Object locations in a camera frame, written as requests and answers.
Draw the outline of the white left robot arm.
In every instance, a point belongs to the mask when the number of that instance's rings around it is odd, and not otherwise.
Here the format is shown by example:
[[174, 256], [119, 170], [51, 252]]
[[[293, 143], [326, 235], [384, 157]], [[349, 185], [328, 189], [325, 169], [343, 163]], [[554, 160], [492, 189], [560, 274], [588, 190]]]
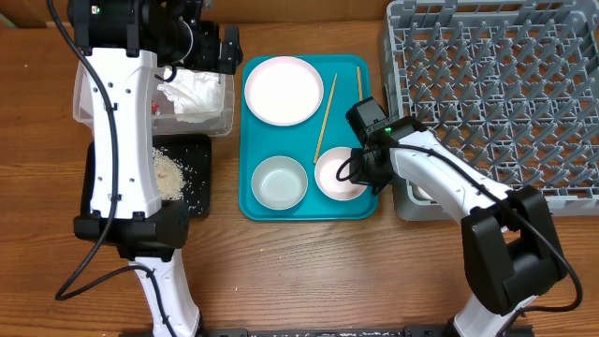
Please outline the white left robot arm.
[[201, 17], [200, 1], [72, 1], [63, 37], [84, 66], [93, 107], [93, 162], [74, 221], [78, 238], [114, 246], [140, 280], [155, 336], [199, 336], [201, 312], [183, 267], [190, 215], [160, 197], [153, 167], [152, 94], [158, 69], [232, 75], [235, 27]]

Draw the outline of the left wooden chopstick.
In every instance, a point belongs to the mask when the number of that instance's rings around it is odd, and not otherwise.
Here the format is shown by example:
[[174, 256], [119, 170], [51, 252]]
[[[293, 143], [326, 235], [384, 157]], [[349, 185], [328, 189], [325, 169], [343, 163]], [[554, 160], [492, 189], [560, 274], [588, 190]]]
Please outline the left wooden chopstick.
[[338, 79], [338, 74], [336, 73], [334, 75], [333, 82], [331, 84], [331, 88], [330, 88], [330, 92], [329, 92], [329, 99], [328, 99], [328, 102], [327, 102], [327, 106], [326, 106], [326, 110], [325, 110], [325, 115], [324, 115], [324, 118], [323, 118], [323, 122], [322, 122], [322, 125], [321, 125], [321, 129], [320, 129], [320, 133], [319, 133], [319, 138], [318, 138], [316, 150], [315, 150], [315, 153], [314, 153], [314, 160], [313, 160], [314, 164], [317, 163], [319, 155], [320, 155], [320, 152], [321, 152], [322, 142], [323, 142], [324, 134], [325, 134], [326, 127], [327, 127], [327, 122], [328, 122], [328, 118], [329, 118], [329, 112], [330, 112], [330, 108], [331, 108], [331, 105], [332, 105], [332, 100], [333, 100], [333, 97], [334, 97], [334, 92], [335, 92], [335, 89], [336, 89], [337, 79]]

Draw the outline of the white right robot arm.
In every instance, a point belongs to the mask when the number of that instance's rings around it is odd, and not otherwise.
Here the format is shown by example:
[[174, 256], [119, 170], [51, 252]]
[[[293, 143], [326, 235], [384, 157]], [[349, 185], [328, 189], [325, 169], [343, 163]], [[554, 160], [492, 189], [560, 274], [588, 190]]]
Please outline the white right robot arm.
[[338, 181], [378, 194], [395, 179], [414, 183], [459, 225], [472, 297], [446, 336], [504, 336], [533, 301], [570, 275], [544, 195], [514, 190], [456, 157], [416, 118], [391, 118], [371, 97], [345, 118], [360, 143]]

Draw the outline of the cooked white rice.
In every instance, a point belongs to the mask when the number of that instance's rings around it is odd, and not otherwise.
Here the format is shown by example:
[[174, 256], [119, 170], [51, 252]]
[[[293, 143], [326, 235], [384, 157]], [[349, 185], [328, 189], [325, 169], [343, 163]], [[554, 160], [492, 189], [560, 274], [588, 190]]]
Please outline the cooked white rice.
[[181, 159], [175, 159], [174, 152], [166, 147], [153, 148], [153, 167], [162, 200], [183, 200], [194, 216], [207, 211], [200, 193], [194, 187], [193, 180], [198, 178], [195, 168], [184, 164]]

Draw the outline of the clear plastic waste bin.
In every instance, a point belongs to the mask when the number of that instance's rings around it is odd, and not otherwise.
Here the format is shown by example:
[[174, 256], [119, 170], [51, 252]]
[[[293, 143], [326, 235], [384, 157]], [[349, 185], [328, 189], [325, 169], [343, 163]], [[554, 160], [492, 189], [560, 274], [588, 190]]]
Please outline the clear plastic waste bin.
[[160, 113], [152, 115], [153, 133], [155, 135], [203, 133], [211, 137], [228, 135], [232, 130], [234, 122], [235, 89], [234, 77], [231, 75], [225, 76], [226, 91], [223, 111], [217, 117], [200, 124], [178, 122], [173, 112], [172, 103], [157, 90], [157, 85], [161, 84], [162, 81], [155, 80], [153, 82], [152, 102], [159, 104]]

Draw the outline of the white tissue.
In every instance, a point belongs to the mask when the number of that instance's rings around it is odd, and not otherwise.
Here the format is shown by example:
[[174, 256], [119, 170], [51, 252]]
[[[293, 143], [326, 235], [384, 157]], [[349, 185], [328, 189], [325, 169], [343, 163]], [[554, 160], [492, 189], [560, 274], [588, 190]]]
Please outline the white tissue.
[[178, 122], [200, 124], [221, 114], [225, 106], [226, 76], [181, 69], [157, 90], [172, 103]]

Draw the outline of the white plastic cup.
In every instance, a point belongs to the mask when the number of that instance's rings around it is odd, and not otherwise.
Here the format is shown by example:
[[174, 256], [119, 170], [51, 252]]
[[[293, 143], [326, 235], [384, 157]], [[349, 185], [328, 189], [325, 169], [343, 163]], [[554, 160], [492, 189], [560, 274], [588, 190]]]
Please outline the white plastic cup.
[[414, 186], [414, 195], [419, 199], [432, 200], [432, 197], [417, 185]]

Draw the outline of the white small bowl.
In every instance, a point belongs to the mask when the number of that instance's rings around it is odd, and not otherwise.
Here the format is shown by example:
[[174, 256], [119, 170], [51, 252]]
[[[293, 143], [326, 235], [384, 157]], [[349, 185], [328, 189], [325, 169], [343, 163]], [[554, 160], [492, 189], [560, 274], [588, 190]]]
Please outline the white small bowl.
[[338, 169], [351, 155], [348, 147], [336, 147], [323, 153], [315, 164], [314, 178], [319, 189], [329, 198], [348, 201], [361, 196], [366, 186], [336, 178]]

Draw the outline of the large white round plate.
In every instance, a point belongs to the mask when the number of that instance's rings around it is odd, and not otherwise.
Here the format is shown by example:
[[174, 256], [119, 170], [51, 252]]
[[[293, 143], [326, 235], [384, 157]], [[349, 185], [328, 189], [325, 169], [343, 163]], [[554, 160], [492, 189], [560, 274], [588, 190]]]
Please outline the large white round plate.
[[314, 66], [298, 57], [277, 56], [258, 64], [244, 84], [249, 110], [260, 121], [292, 126], [310, 119], [324, 97], [324, 83]]

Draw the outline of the grey bowl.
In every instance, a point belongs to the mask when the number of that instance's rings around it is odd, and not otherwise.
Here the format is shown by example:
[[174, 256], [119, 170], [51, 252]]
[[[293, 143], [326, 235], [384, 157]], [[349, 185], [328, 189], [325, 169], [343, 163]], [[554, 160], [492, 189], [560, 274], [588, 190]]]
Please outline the grey bowl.
[[251, 189], [256, 200], [274, 211], [284, 211], [298, 205], [308, 190], [304, 167], [288, 156], [272, 156], [254, 170]]

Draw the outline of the teal plastic tray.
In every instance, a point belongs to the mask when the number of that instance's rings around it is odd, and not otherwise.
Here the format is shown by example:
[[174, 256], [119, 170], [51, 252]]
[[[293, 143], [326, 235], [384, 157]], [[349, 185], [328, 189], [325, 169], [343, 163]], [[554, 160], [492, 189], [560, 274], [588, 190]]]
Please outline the teal plastic tray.
[[[319, 72], [326, 97], [329, 97], [334, 75], [338, 74], [321, 151], [335, 147], [359, 147], [345, 114], [358, 102], [357, 66], [361, 69], [363, 95], [371, 95], [367, 63], [352, 54], [302, 55], [300, 58]], [[372, 194], [370, 188], [353, 200], [337, 201], [317, 187], [313, 160], [325, 110], [326, 107], [321, 106], [310, 119], [299, 125], [275, 126], [260, 121], [246, 103], [241, 104], [239, 205], [247, 217], [255, 221], [358, 220], [376, 210], [378, 197]], [[308, 190], [303, 200], [284, 211], [262, 206], [251, 189], [256, 167], [263, 160], [277, 155], [297, 160], [308, 176]]]

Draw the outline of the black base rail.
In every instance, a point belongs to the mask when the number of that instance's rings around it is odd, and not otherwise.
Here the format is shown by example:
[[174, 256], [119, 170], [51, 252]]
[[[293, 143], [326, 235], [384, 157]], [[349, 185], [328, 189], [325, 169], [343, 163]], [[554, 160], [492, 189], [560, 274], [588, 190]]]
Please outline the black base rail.
[[415, 325], [397, 329], [374, 330], [270, 330], [248, 331], [204, 330], [199, 336], [204, 337], [441, 337], [444, 336], [444, 325]]

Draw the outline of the right wooden chopstick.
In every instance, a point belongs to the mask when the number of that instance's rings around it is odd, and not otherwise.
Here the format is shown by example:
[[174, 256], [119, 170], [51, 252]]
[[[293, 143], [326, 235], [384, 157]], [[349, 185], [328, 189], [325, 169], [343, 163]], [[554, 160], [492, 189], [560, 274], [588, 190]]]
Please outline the right wooden chopstick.
[[357, 66], [357, 86], [358, 86], [358, 102], [363, 100], [362, 80], [361, 80], [361, 69]]

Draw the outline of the wooden chopstick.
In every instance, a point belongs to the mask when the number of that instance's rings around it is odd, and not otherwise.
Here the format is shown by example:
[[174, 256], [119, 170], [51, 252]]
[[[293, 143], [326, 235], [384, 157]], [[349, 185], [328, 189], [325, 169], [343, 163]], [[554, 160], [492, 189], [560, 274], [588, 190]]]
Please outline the wooden chopstick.
[[358, 102], [363, 100], [362, 80], [361, 80], [361, 69], [357, 66], [357, 86], [358, 86]]
[[324, 134], [325, 134], [326, 127], [327, 127], [327, 122], [328, 122], [328, 118], [329, 118], [329, 112], [330, 112], [330, 108], [331, 108], [331, 105], [332, 105], [332, 100], [333, 100], [333, 97], [334, 97], [334, 92], [335, 92], [335, 89], [336, 89], [337, 79], [338, 79], [338, 74], [336, 73], [334, 75], [333, 82], [331, 84], [331, 88], [330, 88], [330, 92], [329, 92], [329, 99], [328, 99], [328, 102], [327, 102], [327, 106], [326, 106], [326, 110], [325, 110], [325, 115], [324, 115], [324, 118], [323, 118], [323, 122], [322, 122], [322, 125], [321, 125], [321, 129], [320, 129], [320, 133], [319, 133], [319, 138], [318, 138], [316, 150], [315, 150], [315, 153], [314, 153], [314, 160], [313, 160], [314, 164], [317, 163], [319, 155], [320, 155], [320, 152], [321, 152], [322, 142], [323, 142]]

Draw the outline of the grey dishwasher rack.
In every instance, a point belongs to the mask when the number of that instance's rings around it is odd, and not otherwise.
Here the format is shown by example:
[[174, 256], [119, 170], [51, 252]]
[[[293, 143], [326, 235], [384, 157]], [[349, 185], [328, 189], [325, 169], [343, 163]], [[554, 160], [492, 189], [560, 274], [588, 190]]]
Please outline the grey dishwasher rack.
[[391, 115], [557, 216], [598, 212], [598, 5], [393, 1], [380, 32]]

